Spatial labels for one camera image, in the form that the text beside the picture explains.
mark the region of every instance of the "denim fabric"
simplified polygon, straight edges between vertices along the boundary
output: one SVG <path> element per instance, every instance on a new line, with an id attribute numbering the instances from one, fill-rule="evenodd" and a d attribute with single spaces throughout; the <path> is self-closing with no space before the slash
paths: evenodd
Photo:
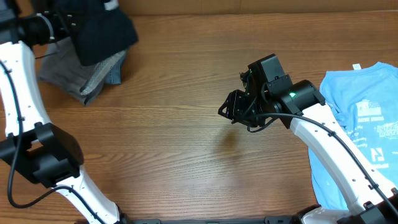
<path id="1" fill-rule="evenodd" d="M 122 64 L 124 62 L 124 59 L 126 59 L 126 54 L 122 56 L 122 58 L 116 62 L 115 65 L 113 65 L 111 71 L 108 73 L 105 79 L 105 84 L 109 85 L 120 85 L 122 84 L 122 78 L 121 78 L 121 69 L 122 69 Z"/>

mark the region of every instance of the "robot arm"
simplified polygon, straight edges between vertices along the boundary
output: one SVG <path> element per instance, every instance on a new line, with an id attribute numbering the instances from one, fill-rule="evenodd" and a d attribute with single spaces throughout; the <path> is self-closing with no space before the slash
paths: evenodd
<path id="1" fill-rule="evenodd" d="M 20 20 L 16 5 L 3 2 L 0 14 L 13 16 L 1 20 L 0 61 L 9 71 L 16 92 L 13 92 L 5 71 L 2 72 L 0 92 L 6 113 L 7 139 L 0 142 L 0 158 L 11 166 L 14 154 L 19 150 L 16 171 L 32 183 L 41 183 L 62 194 L 89 223 L 127 223 L 127 217 L 118 206 L 102 194 L 86 173 L 83 153 L 75 138 L 54 126 L 44 108 L 30 46 L 54 41 L 55 27 L 52 26 L 58 22 L 44 16 Z M 117 1 L 110 1 L 105 6 L 117 7 Z M 22 115 L 21 136 L 14 94 Z M 19 137 L 22 138 L 21 149 L 16 146 Z M 43 146 L 28 152 L 37 141 Z"/>
<path id="2" fill-rule="evenodd" d="M 73 188 L 102 222 L 89 212 L 75 194 L 67 189 L 60 189 L 57 192 L 67 198 L 90 223 L 118 223 L 120 221 L 118 206 L 102 194 L 86 173 L 83 158 L 80 158 L 82 152 L 77 142 L 75 141 L 76 145 L 69 147 L 67 142 L 62 141 L 65 136 L 68 136 L 66 133 L 53 132 L 55 127 L 42 129 L 42 127 L 52 126 L 52 124 L 44 109 L 37 86 L 33 51 L 22 41 L 16 44 L 8 42 L 0 45 L 0 60 L 11 71 L 10 75 L 15 83 L 19 107 L 24 118 L 22 122 L 24 145 L 30 145 L 34 141 L 40 141 L 43 144 L 42 152 L 34 154 L 34 156 L 32 156 L 34 151 L 29 155 L 24 151 L 20 155 L 16 170 L 35 184 L 40 182 L 46 187 Z M 0 157 L 11 164 L 12 155 L 16 150 L 13 139 L 18 138 L 19 122 L 13 92 L 4 73 L 0 75 L 0 91 L 6 112 L 6 136 L 9 136 L 5 142 L 0 143 L 0 149 L 2 149 Z M 31 134 L 36 132 L 41 134 L 36 134 L 37 139 L 32 137 L 34 134 Z M 73 160 L 78 162 L 71 162 L 68 157 L 73 157 Z"/>
<path id="3" fill-rule="evenodd" d="M 363 218 L 365 213 L 369 216 L 369 212 L 380 221 L 377 223 L 382 223 L 381 220 L 398 222 L 395 185 L 361 154 L 337 124 L 325 98 L 312 83 L 304 80 L 293 85 L 276 55 L 250 64 L 249 70 L 241 74 L 241 80 L 246 91 L 230 93 L 218 111 L 220 115 L 233 120 L 232 123 L 248 126 L 249 131 L 257 126 L 266 128 L 268 117 L 280 118 L 286 128 L 312 149 L 339 187 L 352 215 L 352 219 L 341 223 L 356 223 L 353 220 L 358 221 L 356 218 Z M 325 215 L 323 210 L 311 213 L 307 222 L 302 221 L 335 223 L 334 220 L 349 215 L 344 211 L 333 213 L 333 218 L 329 217 L 327 222 L 315 218 Z"/>
<path id="4" fill-rule="evenodd" d="M 362 155 L 361 151 L 339 126 L 328 105 L 322 106 L 318 103 L 302 112 L 304 117 L 315 120 L 334 131 L 349 146 L 371 178 L 379 184 L 379 188 L 386 197 L 392 198 L 394 196 L 392 189 L 395 188 L 395 185 L 380 174 Z M 294 118 L 290 128 L 312 149 L 335 180 L 352 215 L 358 215 L 365 211 L 364 205 L 369 202 L 373 205 L 383 202 L 383 198 L 370 187 L 369 181 L 365 179 L 358 165 L 335 138 L 329 136 L 326 131 L 318 126 L 302 119 Z"/>

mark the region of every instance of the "black cloth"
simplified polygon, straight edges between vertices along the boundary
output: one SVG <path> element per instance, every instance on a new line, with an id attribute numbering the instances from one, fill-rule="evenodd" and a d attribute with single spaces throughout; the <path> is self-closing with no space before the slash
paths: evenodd
<path id="1" fill-rule="evenodd" d="M 105 10 L 104 0 L 60 0 L 55 9 L 67 23 L 84 66 L 101 62 L 138 41 L 132 20 L 120 8 Z"/>

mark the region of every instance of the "black bracket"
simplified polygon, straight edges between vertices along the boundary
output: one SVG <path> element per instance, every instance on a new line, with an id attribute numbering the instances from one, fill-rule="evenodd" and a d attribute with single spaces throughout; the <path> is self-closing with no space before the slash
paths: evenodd
<path id="1" fill-rule="evenodd" d="M 302 111 L 317 103 L 325 104 L 325 98 L 309 81 L 293 84 L 290 76 L 283 71 L 276 55 L 272 54 L 248 66 L 241 73 L 245 92 L 235 90 L 218 110 L 218 114 L 255 128 L 264 126 L 264 113 L 287 113 L 303 115 Z M 281 119 L 290 128 L 292 118 Z"/>
<path id="2" fill-rule="evenodd" d="M 10 134 L 0 142 L 0 159 L 11 165 L 16 151 L 17 136 Z M 32 142 L 41 147 L 29 150 Z M 55 187 L 69 177 L 79 177 L 83 153 L 77 140 L 55 125 L 37 123 L 35 129 L 22 134 L 22 144 L 16 171 L 33 184 Z"/>
<path id="3" fill-rule="evenodd" d="M 264 224 L 301 224 L 301 221 L 296 216 L 279 216 L 279 217 L 266 217 Z"/>

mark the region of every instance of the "wire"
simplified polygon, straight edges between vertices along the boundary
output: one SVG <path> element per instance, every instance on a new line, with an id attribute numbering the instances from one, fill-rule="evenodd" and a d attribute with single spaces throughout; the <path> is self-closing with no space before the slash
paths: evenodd
<path id="1" fill-rule="evenodd" d="M 15 103 L 15 107 L 16 107 L 16 111 L 17 111 L 17 120 L 19 123 L 19 135 L 17 138 L 16 151 L 14 153 L 14 160 L 12 161 L 10 174 L 8 177 L 7 197 L 8 197 L 9 203 L 15 208 L 29 208 L 29 207 L 35 205 L 37 202 L 43 200 L 45 197 L 49 196 L 50 194 L 52 194 L 58 190 L 65 189 L 65 190 L 69 190 L 69 192 L 73 193 L 81 201 L 81 203 L 86 207 L 86 209 L 90 212 L 90 214 L 95 219 L 97 219 L 101 224 L 105 224 L 105 222 L 102 221 L 102 219 L 100 219 L 100 217 L 90 208 L 90 206 L 88 206 L 86 201 L 79 195 L 79 193 L 76 190 L 74 190 L 73 188 L 67 187 L 67 186 L 59 186 L 59 187 L 53 188 L 53 189 L 49 190 L 47 193 L 40 196 L 39 198 L 35 199 L 33 202 L 25 204 L 25 205 L 19 205 L 19 204 L 15 203 L 14 199 L 12 198 L 12 182 L 14 180 L 14 173 L 15 173 L 15 169 L 16 169 L 16 165 L 17 165 L 18 155 L 21 153 L 22 135 L 24 133 L 24 126 L 23 126 L 22 122 L 24 121 L 24 119 L 21 115 L 21 109 L 19 107 L 17 91 L 15 89 L 14 82 L 12 81 L 10 71 L 7 69 L 7 67 L 1 60 L 0 60 L 0 65 L 2 66 L 2 68 L 4 70 L 4 73 L 7 75 L 10 86 L 11 86 L 12 95 L 14 97 L 14 103 Z"/>
<path id="2" fill-rule="evenodd" d="M 380 190 L 379 185 L 377 183 L 375 183 L 375 181 L 373 181 L 372 177 L 368 174 L 368 172 L 366 171 L 366 169 L 362 166 L 362 164 L 360 163 L 360 161 L 358 160 L 358 158 L 355 156 L 355 154 L 352 152 L 352 150 L 347 146 L 347 144 L 339 137 L 337 136 L 337 134 L 332 131 L 331 129 L 329 129 L 328 127 L 326 127 L 325 125 L 314 121 L 313 119 L 310 118 L 306 118 L 303 116 L 298 116 L 295 114 L 285 114 L 285 113 L 263 113 L 263 114 L 258 114 L 255 116 L 252 116 L 250 118 L 247 119 L 254 119 L 254 118 L 261 118 L 261 117 L 273 117 L 273 118 L 297 118 L 297 119 L 302 119 L 304 121 L 307 121 L 309 123 L 315 124 L 317 125 L 319 128 L 322 128 L 323 130 L 325 130 L 330 137 L 334 137 L 348 152 L 348 154 L 351 156 L 351 158 L 354 160 L 354 162 L 356 163 L 356 165 L 359 167 L 359 169 L 362 171 L 362 173 L 365 175 L 365 178 L 369 181 L 369 183 L 371 184 L 371 187 L 380 195 L 380 197 L 383 199 L 383 201 L 385 201 L 385 203 L 387 204 L 387 206 L 391 209 L 391 211 L 393 212 L 393 214 L 396 216 L 396 218 L 398 218 L 398 211 L 397 209 L 393 206 L 393 204 L 389 201 L 389 199 L 386 197 L 386 195 L 384 195 L 384 193 Z"/>
<path id="3" fill-rule="evenodd" d="M 263 127 L 259 128 L 259 129 L 257 129 L 257 130 L 255 130 L 255 131 L 251 131 L 251 130 L 250 130 L 250 126 L 248 126 L 248 131 L 249 131 L 250 133 L 257 133 L 257 132 L 260 132 L 260 131 L 262 131 L 262 130 L 268 128 L 268 126 L 270 126 L 270 125 L 271 125 L 274 121 L 276 121 L 277 119 L 278 119 L 278 118 L 272 118 L 270 121 L 268 121 L 268 123 L 266 123 L 266 125 L 264 125 Z"/>
<path id="4" fill-rule="evenodd" d="M 55 44 L 55 46 L 57 47 L 57 51 L 54 52 L 54 53 L 50 53 L 50 54 L 46 54 L 46 55 L 43 55 L 43 56 L 36 57 L 35 59 L 45 58 L 45 57 L 48 57 L 48 56 L 51 56 L 51 55 L 59 54 L 59 53 L 61 52 L 60 46 L 58 45 L 58 43 L 56 43 L 56 42 L 51 42 L 50 44 Z"/>

